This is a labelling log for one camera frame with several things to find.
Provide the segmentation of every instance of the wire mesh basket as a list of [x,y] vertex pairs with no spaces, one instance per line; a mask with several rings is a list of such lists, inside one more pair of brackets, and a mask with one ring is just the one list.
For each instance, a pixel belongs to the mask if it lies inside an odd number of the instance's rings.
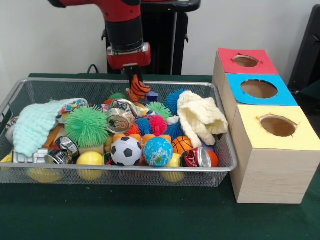
[[[190,90],[202,98],[214,98],[224,113],[218,90],[211,83],[146,81],[159,102],[179,89]],[[110,92],[125,93],[128,82],[122,80],[28,78],[18,82],[0,106],[0,160],[12,150],[5,137],[7,122],[18,117],[31,104],[45,104],[50,100],[84,98],[91,104],[101,104]],[[0,163],[0,183],[54,183],[95,185],[146,185],[218,187],[228,172],[237,166],[237,158],[230,133],[218,137],[214,146],[219,159],[218,167],[149,167],[97,166],[40,163]],[[90,180],[84,176],[98,176]]]

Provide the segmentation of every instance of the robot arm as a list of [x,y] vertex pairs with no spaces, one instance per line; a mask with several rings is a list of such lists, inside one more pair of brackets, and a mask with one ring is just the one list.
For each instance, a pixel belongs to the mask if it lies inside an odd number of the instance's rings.
[[107,59],[115,70],[126,70],[130,80],[151,62],[151,47],[144,43],[141,0],[49,0],[58,8],[95,4],[102,11],[111,47]]

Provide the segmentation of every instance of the red box top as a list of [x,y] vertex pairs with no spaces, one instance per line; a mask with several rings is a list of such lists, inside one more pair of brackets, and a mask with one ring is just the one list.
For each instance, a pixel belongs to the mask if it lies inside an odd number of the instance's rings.
[[218,53],[226,74],[279,74],[263,49],[218,48]]

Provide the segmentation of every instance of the black cable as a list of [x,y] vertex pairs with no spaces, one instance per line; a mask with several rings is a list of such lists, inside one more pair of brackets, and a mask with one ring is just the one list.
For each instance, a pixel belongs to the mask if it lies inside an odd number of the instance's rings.
[[92,68],[95,69],[95,73],[96,73],[96,74],[99,74],[99,70],[98,70],[97,66],[94,65],[94,64],[91,64],[91,65],[90,65],[90,67],[89,67],[89,69],[88,69],[88,71],[87,71],[86,73],[89,74]]

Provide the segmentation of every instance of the box with hole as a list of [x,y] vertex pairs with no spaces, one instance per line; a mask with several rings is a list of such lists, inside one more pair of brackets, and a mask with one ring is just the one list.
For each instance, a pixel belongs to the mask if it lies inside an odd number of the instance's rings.
[[278,71],[265,50],[218,48],[212,83],[216,85],[220,94],[226,74],[278,75]]
[[220,95],[231,131],[238,104],[297,106],[279,75],[228,73]]
[[238,203],[302,202],[320,163],[320,140],[299,106],[238,105],[231,135]]

